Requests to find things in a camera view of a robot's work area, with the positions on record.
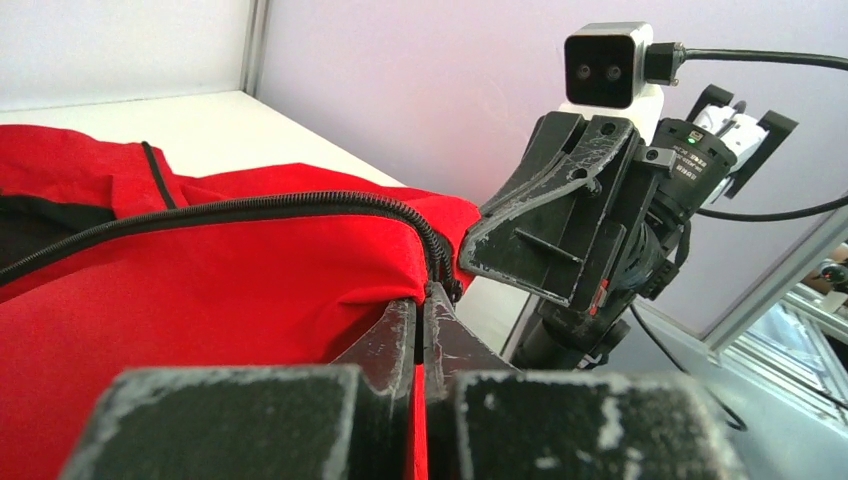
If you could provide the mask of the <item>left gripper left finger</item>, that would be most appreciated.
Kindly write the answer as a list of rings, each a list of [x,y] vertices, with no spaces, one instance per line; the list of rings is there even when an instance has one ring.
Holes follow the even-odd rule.
[[[133,370],[64,479],[409,479],[416,306],[390,303],[326,365]]]

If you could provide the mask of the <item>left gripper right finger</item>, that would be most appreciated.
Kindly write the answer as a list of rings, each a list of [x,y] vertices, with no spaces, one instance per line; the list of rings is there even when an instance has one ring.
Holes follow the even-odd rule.
[[[722,409],[681,373],[519,371],[422,306],[422,455],[430,479],[745,479]]]

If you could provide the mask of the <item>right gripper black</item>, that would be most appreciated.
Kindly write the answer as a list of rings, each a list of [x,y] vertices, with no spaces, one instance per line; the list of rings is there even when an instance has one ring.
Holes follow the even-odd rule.
[[[674,153],[638,144],[626,118],[549,112],[468,229],[462,270],[543,298],[525,304],[510,333],[515,367],[606,364],[630,331],[622,316],[633,301],[656,298],[679,273],[686,254],[669,255],[690,225],[650,211]]]

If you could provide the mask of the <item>red jacket black lining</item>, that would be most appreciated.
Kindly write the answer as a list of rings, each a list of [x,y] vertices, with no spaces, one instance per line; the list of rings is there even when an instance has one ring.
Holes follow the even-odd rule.
[[[2,477],[55,478],[127,369],[335,359],[422,302],[479,217],[306,164],[194,178],[146,142],[3,126]]]

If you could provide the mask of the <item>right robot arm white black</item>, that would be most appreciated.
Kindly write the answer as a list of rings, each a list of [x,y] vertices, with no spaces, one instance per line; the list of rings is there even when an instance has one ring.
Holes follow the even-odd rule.
[[[629,331],[625,311],[679,274],[696,211],[734,195],[795,128],[773,111],[747,115],[713,85],[686,118],[644,127],[620,114],[540,117],[459,254],[463,270],[529,295],[508,361],[533,370],[604,363]]]

